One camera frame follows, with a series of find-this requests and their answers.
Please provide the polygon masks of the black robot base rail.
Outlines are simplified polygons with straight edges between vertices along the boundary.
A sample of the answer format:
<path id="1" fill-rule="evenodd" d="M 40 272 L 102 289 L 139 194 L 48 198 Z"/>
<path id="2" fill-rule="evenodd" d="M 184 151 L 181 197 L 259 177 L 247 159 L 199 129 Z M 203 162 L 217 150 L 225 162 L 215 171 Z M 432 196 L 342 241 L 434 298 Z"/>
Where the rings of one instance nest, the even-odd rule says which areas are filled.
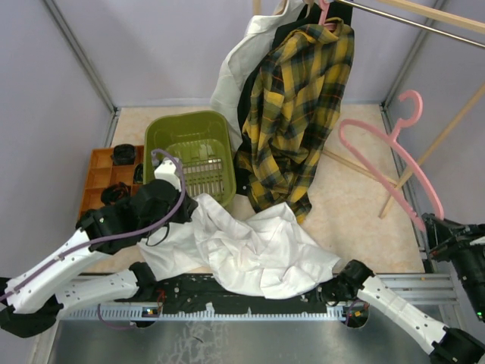
<path id="1" fill-rule="evenodd" d="M 357 290 L 339 278 L 319 284 L 316 288 L 284 300 L 245 296 L 225 290 L 212 275 L 183 274 L 156 282 L 140 297 L 129 302 L 160 304 L 165 314 L 196 313 L 211 304 L 217 314 L 300 314 L 325 313 L 336 301 L 352 302 Z"/>

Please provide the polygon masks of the white collared shirt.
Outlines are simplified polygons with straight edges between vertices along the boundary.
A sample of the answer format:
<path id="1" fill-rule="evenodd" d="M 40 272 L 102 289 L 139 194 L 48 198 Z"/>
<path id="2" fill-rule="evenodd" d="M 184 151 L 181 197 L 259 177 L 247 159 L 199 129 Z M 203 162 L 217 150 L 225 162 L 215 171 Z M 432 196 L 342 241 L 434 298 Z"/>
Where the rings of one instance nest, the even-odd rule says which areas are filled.
<path id="1" fill-rule="evenodd" d="M 171 222 L 139 242 L 157 280 L 206 267 L 230 292 L 284 300 L 333 277 L 341 258 L 319 246 L 287 204 L 240 221 L 208 194 L 196 202 L 190 222 Z"/>

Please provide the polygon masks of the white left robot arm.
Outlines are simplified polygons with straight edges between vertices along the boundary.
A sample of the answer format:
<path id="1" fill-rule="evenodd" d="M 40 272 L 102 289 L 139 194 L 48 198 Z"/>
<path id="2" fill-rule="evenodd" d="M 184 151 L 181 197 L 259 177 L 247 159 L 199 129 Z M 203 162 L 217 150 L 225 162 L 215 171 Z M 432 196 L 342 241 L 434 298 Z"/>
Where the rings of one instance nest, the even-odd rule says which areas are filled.
<path id="1" fill-rule="evenodd" d="M 49 257 L 16 278 L 1 279 L 2 330 L 21 338 L 33 337 L 87 306 L 152 299 L 160 280 L 145 262 L 83 283 L 74 278 L 158 229 L 170 233 L 172 225 L 190 222 L 197 206 L 184 187 L 154 180 L 134 196 L 90 209 L 77 222 L 73 236 Z"/>

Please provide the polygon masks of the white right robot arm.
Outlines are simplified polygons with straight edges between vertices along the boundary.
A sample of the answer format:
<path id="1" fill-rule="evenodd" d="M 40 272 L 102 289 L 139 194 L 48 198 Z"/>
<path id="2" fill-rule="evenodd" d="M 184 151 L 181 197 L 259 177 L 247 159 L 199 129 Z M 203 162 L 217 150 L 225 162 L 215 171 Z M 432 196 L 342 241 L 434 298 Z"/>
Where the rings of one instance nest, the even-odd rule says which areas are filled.
<path id="1" fill-rule="evenodd" d="M 484 320 L 484 225 L 461 224 L 432 213 L 422 216 L 432 245 L 429 257 L 455 269 L 472 308 Z M 362 301 L 380 311 L 428 355 L 432 363 L 482 363 L 484 344 L 472 334 L 440 322 L 389 288 L 369 267 L 349 261 L 334 278 L 320 284 L 330 305 Z"/>

